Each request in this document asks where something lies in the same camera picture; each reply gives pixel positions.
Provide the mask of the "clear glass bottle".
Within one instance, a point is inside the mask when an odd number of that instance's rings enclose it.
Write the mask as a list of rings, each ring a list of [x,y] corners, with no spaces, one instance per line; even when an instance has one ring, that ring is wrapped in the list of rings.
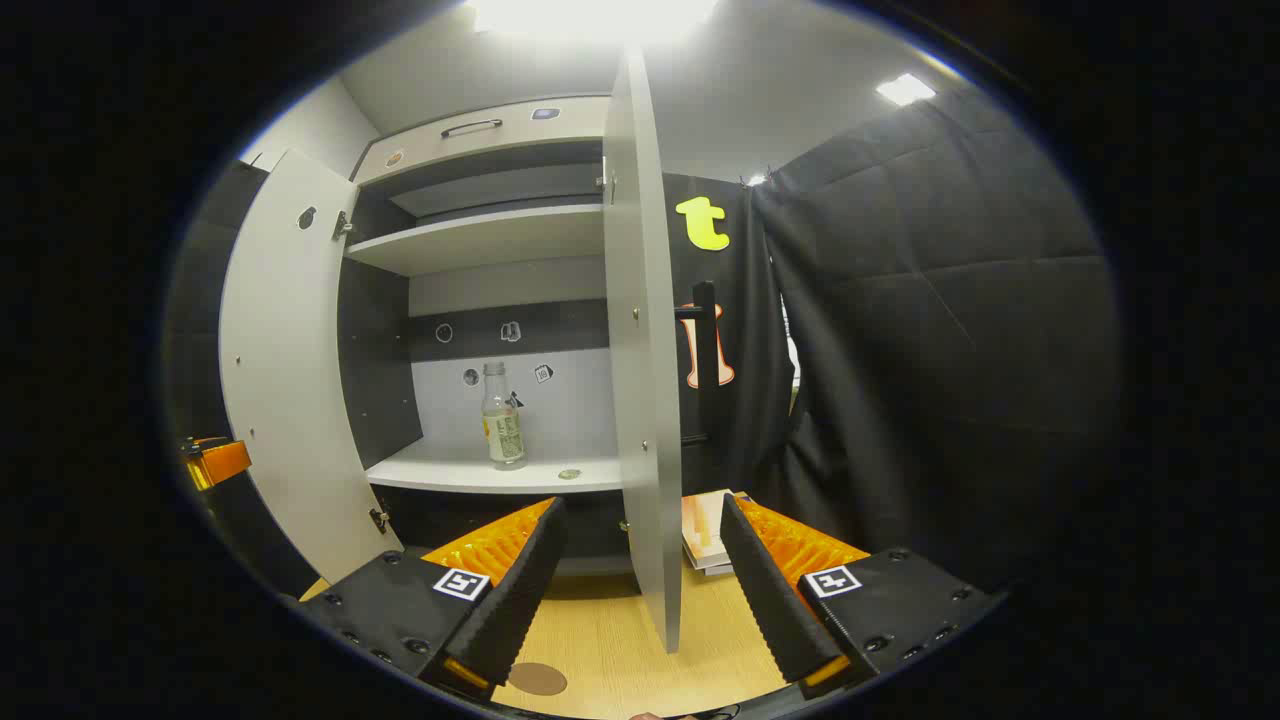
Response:
[[[490,461],[499,466],[524,462],[527,451],[520,427],[518,402],[512,395],[503,361],[484,364],[483,388],[481,418]]]

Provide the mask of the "white cabinet shelf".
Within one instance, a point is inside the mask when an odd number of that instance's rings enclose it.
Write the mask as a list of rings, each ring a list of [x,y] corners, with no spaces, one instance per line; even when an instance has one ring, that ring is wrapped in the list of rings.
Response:
[[[575,204],[494,211],[355,243],[353,261],[401,277],[604,252],[603,209]]]
[[[581,477],[562,480],[557,474],[577,468]],[[622,488],[617,457],[525,460],[499,466],[483,455],[471,457],[435,450],[419,439],[366,470],[374,486],[461,495],[573,495]]]

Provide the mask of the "white and grey cabinet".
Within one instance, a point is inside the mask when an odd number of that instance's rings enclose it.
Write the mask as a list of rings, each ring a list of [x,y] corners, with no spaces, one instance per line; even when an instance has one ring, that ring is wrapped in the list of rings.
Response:
[[[602,205],[609,102],[605,94],[535,97],[371,140],[349,173],[357,196],[347,249],[486,213]],[[440,137],[445,128],[486,118],[504,124]],[[489,361],[506,364],[526,460],[617,457],[604,254],[412,278],[346,256],[342,382],[365,471],[419,439],[490,460],[481,418]],[[381,523],[419,550],[549,496],[370,486]],[[556,496],[566,501],[570,524],[559,574],[627,573],[622,491]]]

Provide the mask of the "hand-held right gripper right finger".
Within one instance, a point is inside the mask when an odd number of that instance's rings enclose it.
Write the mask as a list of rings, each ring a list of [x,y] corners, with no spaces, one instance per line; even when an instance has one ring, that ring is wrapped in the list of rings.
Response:
[[[719,537],[781,676],[805,700],[920,664],[1007,598],[913,550],[868,553],[736,495]]]

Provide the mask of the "round brown coaster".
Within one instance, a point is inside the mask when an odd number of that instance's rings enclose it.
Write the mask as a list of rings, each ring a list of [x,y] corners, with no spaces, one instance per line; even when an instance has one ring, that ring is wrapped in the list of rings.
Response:
[[[508,685],[527,694],[556,696],[567,689],[568,679],[552,665],[520,662],[511,667]]]

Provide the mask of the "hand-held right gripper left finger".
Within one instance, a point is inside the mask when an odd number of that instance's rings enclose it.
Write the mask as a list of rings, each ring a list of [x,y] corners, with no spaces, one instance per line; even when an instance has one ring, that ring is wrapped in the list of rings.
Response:
[[[562,498],[548,497],[429,553],[387,551],[298,610],[407,676],[490,696],[508,682],[556,575],[567,515]]]

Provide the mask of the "stack of booklets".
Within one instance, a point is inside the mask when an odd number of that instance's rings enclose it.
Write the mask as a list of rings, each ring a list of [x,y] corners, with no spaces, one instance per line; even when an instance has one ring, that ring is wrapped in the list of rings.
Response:
[[[721,539],[724,497],[730,489],[717,489],[681,498],[681,533],[684,551],[695,571],[705,577],[732,574],[728,551]]]

